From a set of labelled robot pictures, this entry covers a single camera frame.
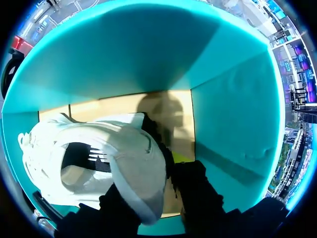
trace beige panel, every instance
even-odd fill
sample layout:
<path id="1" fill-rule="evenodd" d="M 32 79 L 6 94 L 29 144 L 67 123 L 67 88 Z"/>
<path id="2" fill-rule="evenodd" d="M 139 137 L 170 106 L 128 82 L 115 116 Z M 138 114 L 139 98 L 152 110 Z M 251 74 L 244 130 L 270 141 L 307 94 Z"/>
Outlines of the beige panel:
<path id="1" fill-rule="evenodd" d="M 114 114 L 146 112 L 158 123 L 163 142 L 194 160 L 194 116 L 190 90 L 133 94 L 71 105 L 71 117 L 92 121 Z"/>
<path id="2" fill-rule="evenodd" d="M 48 120 L 53 115 L 55 115 L 57 113 L 65 113 L 67 116 L 69 116 L 68 105 L 60 107 L 60 108 L 50 109 L 50 110 L 47 110 L 47 111 L 40 111 L 39 112 L 39 120 L 40 121 Z"/>

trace sneaker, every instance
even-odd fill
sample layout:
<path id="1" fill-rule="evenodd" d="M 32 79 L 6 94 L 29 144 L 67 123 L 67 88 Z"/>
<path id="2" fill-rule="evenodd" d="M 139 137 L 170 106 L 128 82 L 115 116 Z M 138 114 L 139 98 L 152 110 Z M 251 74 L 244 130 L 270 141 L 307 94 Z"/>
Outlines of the sneaker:
<path id="1" fill-rule="evenodd" d="M 147 143 L 135 144 L 131 150 L 122 150 L 110 159 L 110 167 L 114 184 L 122 198 L 143 224 L 151 225 L 163 212 L 166 165 L 154 139 L 145 131 L 140 130 L 140 133 Z"/>
<path id="2" fill-rule="evenodd" d="M 153 224 L 163 210 L 164 156 L 148 133 L 117 124 L 73 123 L 62 114 L 39 122 L 29 134 L 18 136 L 25 171 L 42 197 L 56 205 L 84 203 L 99 209 L 99 197 L 114 182 L 141 221 Z M 109 163 L 111 171 L 86 166 L 90 159 Z"/>

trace shoelace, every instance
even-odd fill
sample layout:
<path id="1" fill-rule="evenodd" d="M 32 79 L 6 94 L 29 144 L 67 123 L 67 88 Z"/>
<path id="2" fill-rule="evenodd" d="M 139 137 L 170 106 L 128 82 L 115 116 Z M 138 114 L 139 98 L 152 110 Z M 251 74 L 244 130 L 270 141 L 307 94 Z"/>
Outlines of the shoelace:
<path id="1" fill-rule="evenodd" d="M 41 164 L 40 161 L 35 158 L 34 155 L 34 143 L 35 137 L 32 138 L 32 135 L 29 133 L 20 133 L 18 135 L 18 142 L 21 150 L 23 151 L 22 162 L 24 170 L 32 181 L 32 183 L 38 186 L 39 182 L 42 182 L 42 173 L 41 173 Z"/>

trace wooden floor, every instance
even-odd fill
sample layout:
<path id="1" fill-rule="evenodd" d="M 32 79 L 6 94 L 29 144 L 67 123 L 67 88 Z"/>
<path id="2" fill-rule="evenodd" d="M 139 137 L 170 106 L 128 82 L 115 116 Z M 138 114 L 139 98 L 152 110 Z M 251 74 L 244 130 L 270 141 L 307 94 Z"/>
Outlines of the wooden floor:
<path id="1" fill-rule="evenodd" d="M 93 121 L 109 115 L 146 112 L 158 123 L 162 140 L 174 155 L 175 162 L 195 159 L 195 131 L 190 90 L 133 94 L 67 105 L 39 112 L 39 119 L 49 119 L 52 114 L 65 113 L 77 121 Z M 162 217 L 179 215 L 182 203 L 175 198 L 170 180 L 164 194 Z"/>

